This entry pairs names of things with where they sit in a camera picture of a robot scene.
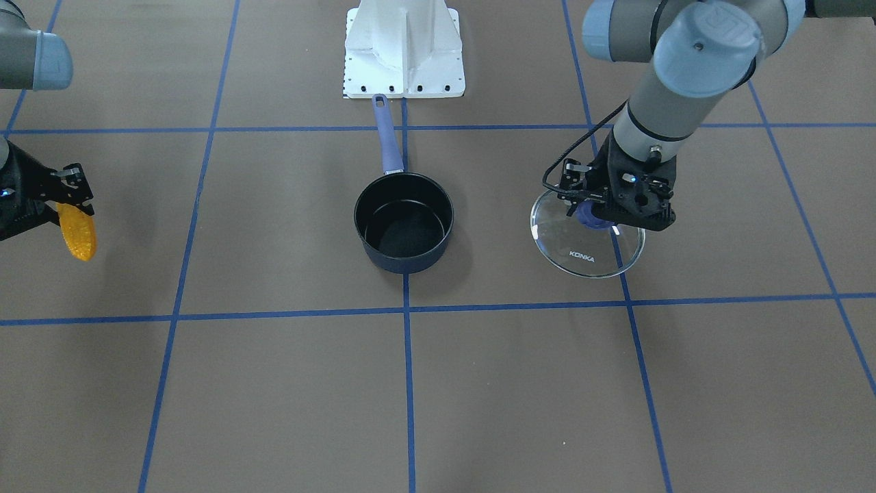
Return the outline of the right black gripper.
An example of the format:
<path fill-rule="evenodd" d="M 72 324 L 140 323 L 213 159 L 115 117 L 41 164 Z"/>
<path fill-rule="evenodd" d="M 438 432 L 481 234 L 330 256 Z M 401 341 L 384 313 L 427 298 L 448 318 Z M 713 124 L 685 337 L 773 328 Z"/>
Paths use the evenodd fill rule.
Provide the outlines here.
<path fill-rule="evenodd" d="M 74 206 L 94 216 L 94 198 L 81 163 L 49 168 L 21 147 L 6 140 L 1 170 L 1 240 L 30 231 L 43 224 L 60 226 L 57 210 L 48 203 Z"/>

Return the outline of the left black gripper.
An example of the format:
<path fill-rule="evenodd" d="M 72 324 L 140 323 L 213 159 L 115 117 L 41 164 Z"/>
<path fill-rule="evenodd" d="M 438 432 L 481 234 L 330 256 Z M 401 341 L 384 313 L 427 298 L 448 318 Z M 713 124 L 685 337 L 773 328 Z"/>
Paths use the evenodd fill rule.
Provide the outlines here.
<path fill-rule="evenodd" d="M 648 231 L 664 231 L 675 224 L 672 206 L 677 159 L 664 160 L 661 149 L 651 146 L 645 158 L 629 156 L 611 132 L 588 164 L 569 158 L 570 147 L 556 160 L 561 178 L 558 199 L 569 202 L 572 215 L 584 202 L 591 203 L 597 220 Z"/>

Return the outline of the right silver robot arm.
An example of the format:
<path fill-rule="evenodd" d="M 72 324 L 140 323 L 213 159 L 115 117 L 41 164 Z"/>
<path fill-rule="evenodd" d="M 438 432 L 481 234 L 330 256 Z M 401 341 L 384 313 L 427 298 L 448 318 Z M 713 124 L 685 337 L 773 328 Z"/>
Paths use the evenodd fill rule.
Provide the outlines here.
<path fill-rule="evenodd" d="M 74 63 L 65 40 L 32 28 L 12 1 L 2 2 L 3 90 L 63 90 Z M 81 163 L 61 169 L 37 160 L 7 137 L 1 144 L 1 238 L 9 240 L 46 224 L 68 233 L 94 216 L 94 195 Z"/>

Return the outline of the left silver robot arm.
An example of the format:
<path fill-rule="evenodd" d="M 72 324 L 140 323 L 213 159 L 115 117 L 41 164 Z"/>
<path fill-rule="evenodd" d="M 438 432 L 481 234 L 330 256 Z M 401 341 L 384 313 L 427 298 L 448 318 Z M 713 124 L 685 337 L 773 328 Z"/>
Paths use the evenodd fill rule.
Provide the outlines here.
<path fill-rule="evenodd" d="M 805 18 L 872 18 L 873 1 L 595 1 L 582 43 L 595 59 L 647 64 L 611 113 L 594 160 L 563 154 L 556 194 L 585 227 L 675 222 L 677 153 L 714 106 L 785 47 Z"/>

